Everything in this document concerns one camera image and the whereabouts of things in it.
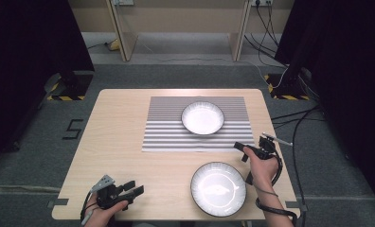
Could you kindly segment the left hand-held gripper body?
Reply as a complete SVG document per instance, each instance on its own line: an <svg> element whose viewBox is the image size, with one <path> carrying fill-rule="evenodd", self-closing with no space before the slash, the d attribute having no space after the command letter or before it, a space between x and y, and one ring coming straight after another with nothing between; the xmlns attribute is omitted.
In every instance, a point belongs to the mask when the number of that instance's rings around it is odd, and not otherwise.
<svg viewBox="0 0 375 227"><path fill-rule="evenodd" d="M99 208L109 209L125 200L121 196L121 193L128 190L127 185L121 184L120 186L116 186L115 182L116 181L110 176L104 175L91 188L90 192L97 194L96 204Z"/></svg>

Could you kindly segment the black curtain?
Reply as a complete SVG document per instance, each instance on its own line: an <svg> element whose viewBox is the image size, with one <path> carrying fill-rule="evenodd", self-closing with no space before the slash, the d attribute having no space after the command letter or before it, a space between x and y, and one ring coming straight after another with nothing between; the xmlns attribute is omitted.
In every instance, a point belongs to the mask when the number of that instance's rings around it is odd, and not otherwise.
<svg viewBox="0 0 375 227"><path fill-rule="evenodd" d="M0 0L0 152L51 76L93 69L68 0Z"/></svg>
<svg viewBox="0 0 375 227"><path fill-rule="evenodd" d="M277 59L310 70L338 143L375 195L375 0L295 0Z"/></svg>

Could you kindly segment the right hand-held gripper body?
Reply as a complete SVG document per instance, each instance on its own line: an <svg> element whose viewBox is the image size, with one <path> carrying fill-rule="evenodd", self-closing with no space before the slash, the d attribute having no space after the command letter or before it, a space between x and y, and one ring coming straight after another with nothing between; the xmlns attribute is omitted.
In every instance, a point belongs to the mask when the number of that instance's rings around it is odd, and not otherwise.
<svg viewBox="0 0 375 227"><path fill-rule="evenodd" d="M284 140L276 138L273 135L263 132L261 136L259 137L259 146L257 148L253 148L253 152L261 160L279 158L275 142L278 142L282 145L286 145L290 147L293 145L293 143L291 142L286 142Z"/></svg>

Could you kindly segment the small white bowl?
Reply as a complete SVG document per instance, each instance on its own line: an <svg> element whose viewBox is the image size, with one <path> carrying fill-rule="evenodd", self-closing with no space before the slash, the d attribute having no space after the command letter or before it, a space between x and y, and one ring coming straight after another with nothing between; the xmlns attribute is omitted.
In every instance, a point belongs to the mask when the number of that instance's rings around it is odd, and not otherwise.
<svg viewBox="0 0 375 227"><path fill-rule="evenodd" d="M197 101L185 107L181 120L188 131L198 135L210 135L222 128L224 114L211 102Z"/></svg>

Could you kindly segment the white plate with dark rim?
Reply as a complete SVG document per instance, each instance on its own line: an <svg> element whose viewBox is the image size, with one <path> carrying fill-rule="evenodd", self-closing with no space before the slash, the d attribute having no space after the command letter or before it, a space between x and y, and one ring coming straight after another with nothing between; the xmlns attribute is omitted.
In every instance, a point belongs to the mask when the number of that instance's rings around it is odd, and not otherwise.
<svg viewBox="0 0 375 227"><path fill-rule="evenodd" d="M236 214L246 199L246 185L233 166L211 162L200 166L190 182L190 193L196 205L212 217L226 218Z"/></svg>

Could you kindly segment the stand base with hazard tape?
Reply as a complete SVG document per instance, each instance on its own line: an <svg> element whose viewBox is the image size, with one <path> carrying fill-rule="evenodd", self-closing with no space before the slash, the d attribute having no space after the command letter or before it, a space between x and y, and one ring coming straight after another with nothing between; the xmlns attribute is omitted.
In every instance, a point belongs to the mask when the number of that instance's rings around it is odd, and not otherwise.
<svg viewBox="0 0 375 227"><path fill-rule="evenodd" d="M59 101L84 100L92 79L92 73L80 74L67 71L56 79L49 90L47 99Z"/></svg>
<svg viewBox="0 0 375 227"><path fill-rule="evenodd" d="M268 91L271 98L287 99L287 100L309 100L309 96L305 92L304 85L299 81L293 83L282 83L281 74L269 74L264 76L268 84Z"/></svg>

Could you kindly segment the person's right hand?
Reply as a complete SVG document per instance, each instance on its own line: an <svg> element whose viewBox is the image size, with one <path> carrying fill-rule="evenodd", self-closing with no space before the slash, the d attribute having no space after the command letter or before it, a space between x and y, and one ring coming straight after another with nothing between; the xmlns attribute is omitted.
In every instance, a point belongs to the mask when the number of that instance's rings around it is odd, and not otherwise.
<svg viewBox="0 0 375 227"><path fill-rule="evenodd" d="M243 148L244 153L250 159L252 183L256 189L273 192L272 180L277 174L278 162L276 158L261 160L253 150L248 147Z"/></svg>

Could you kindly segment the wooden desk side panel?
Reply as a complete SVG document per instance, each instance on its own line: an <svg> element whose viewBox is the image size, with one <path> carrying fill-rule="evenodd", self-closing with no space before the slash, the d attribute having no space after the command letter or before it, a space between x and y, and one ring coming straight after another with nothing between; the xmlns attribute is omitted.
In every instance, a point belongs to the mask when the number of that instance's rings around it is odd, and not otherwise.
<svg viewBox="0 0 375 227"><path fill-rule="evenodd" d="M128 28L126 21L122 18L120 5L116 1L106 0L106 4L118 41L121 57L124 61L129 61L134 52L138 36Z"/></svg>
<svg viewBox="0 0 375 227"><path fill-rule="evenodd" d="M238 61L241 57L243 36L250 16L251 3L252 0L243 0L241 15L238 24L238 31L228 34L228 41L233 61Z"/></svg>

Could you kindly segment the person's left hand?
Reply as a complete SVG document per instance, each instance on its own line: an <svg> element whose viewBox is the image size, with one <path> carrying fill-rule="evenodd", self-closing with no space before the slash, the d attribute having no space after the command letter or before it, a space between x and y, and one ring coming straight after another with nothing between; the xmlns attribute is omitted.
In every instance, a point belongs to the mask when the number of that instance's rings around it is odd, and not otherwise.
<svg viewBox="0 0 375 227"><path fill-rule="evenodd" d="M101 209L97 205L97 194L93 193L86 203L84 218L81 221L82 227L107 227L111 217L128 206L127 201L120 201L109 209Z"/></svg>

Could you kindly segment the grey tape strip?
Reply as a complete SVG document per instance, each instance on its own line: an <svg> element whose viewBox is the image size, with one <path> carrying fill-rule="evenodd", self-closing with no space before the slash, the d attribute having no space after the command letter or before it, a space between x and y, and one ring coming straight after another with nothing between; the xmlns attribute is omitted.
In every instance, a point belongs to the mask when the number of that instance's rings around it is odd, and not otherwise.
<svg viewBox="0 0 375 227"><path fill-rule="evenodd" d="M47 203L47 208L54 208L56 205L67 205L68 199L55 199L54 201L49 201Z"/></svg>
<svg viewBox="0 0 375 227"><path fill-rule="evenodd" d="M286 207L289 209L299 209L301 212L307 212L308 206L301 201L286 201Z"/></svg>

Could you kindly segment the grey striped placemat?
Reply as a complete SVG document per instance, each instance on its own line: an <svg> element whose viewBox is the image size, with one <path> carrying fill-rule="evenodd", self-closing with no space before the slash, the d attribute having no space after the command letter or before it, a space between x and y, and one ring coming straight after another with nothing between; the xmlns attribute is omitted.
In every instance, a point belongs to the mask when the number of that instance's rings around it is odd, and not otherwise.
<svg viewBox="0 0 375 227"><path fill-rule="evenodd" d="M183 112L190 104L208 102L223 113L222 126L200 135L183 124ZM142 150L147 152L235 151L234 144L254 144L251 124L242 96L153 96L146 121Z"/></svg>

